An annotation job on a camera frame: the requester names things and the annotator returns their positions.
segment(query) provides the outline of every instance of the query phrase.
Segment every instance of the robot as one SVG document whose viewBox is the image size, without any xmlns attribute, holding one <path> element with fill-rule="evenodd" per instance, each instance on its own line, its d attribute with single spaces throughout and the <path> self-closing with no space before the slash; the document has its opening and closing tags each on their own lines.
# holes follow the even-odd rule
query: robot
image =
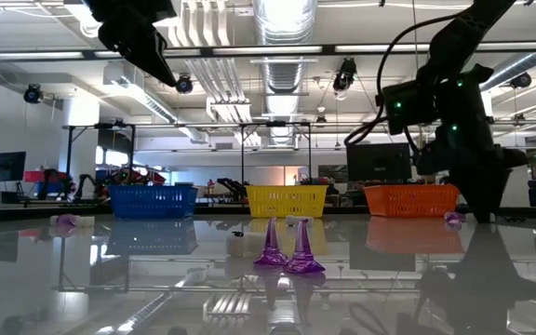
<svg viewBox="0 0 536 335">
<path fill-rule="evenodd" d="M 153 23 L 177 16 L 165 0 L 83 0 L 95 20 L 102 22 L 99 39 L 111 51 L 170 87 L 177 82 L 163 58 L 167 41 Z M 380 111 L 375 121 L 354 131 L 345 144 L 365 139 L 375 126 L 388 121 L 392 135 L 405 132 L 420 175 L 449 171 L 449 181 L 457 186 L 479 222 L 489 222 L 498 210 L 511 168 L 525 165 L 527 158 L 517 150 L 494 145 L 489 120 L 479 92 L 479 84 L 493 70 L 477 65 L 461 73 L 488 30 L 516 0 L 475 0 L 464 11 L 448 17 L 419 23 L 397 37 L 388 49 L 417 28 L 452 20 L 431 41 L 430 59 L 419 69 L 416 79 L 381 88 L 378 83 Z M 382 76 L 381 64 L 379 77 Z M 437 119 L 442 126 L 435 141 L 419 149 L 408 126 L 430 125 Z"/>
</svg>

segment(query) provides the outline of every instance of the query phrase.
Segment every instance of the blue basket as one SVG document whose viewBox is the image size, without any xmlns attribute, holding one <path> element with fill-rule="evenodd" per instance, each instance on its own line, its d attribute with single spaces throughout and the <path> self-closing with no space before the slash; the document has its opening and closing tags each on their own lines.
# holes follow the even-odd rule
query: blue basket
<svg viewBox="0 0 536 335">
<path fill-rule="evenodd" d="M 111 207 L 117 219 L 169 219 L 194 214 L 197 190 L 191 186 L 113 185 Z"/>
</svg>

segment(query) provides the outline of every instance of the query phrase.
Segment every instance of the monitor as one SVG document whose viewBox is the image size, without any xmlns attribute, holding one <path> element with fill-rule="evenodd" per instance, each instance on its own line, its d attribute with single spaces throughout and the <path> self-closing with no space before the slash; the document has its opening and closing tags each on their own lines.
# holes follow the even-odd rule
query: monitor
<svg viewBox="0 0 536 335">
<path fill-rule="evenodd" d="M 346 148 L 350 181 L 406 181 L 412 177 L 407 143 L 358 144 Z"/>
<path fill-rule="evenodd" d="M 0 181 L 22 181 L 26 152 L 0 154 Z"/>
</svg>

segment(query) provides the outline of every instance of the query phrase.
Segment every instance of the pillar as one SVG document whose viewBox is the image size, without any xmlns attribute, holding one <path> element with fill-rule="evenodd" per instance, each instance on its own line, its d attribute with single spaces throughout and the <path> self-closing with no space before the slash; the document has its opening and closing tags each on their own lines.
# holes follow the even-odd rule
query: pillar
<svg viewBox="0 0 536 335">
<path fill-rule="evenodd" d="M 92 126 L 99 122 L 101 106 L 97 100 L 91 98 L 79 97 L 66 99 L 63 101 L 63 115 L 66 118 L 65 125 Z M 74 137 L 80 132 L 81 129 L 76 129 L 74 131 Z M 67 166 L 68 140 L 68 131 L 63 131 L 61 133 L 60 171 L 64 171 Z M 79 182 L 81 174 L 90 174 L 94 177 L 98 143 L 99 131 L 92 128 L 86 130 L 74 141 L 69 172 L 74 177 L 76 184 Z M 84 186 L 84 198 L 90 198 L 93 191 L 93 186 L 86 183 Z"/>
</svg>

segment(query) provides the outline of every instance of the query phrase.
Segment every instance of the yellow basket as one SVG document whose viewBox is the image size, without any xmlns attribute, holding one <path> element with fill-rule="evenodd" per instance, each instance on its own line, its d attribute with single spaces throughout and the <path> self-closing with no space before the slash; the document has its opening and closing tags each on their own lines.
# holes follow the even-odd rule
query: yellow basket
<svg viewBox="0 0 536 335">
<path fill-rule="evenodd" d="M 321 218 L 326 185 L 247 186 L 253 218 L 284 218 L 287 215 Z"/>
</svg>

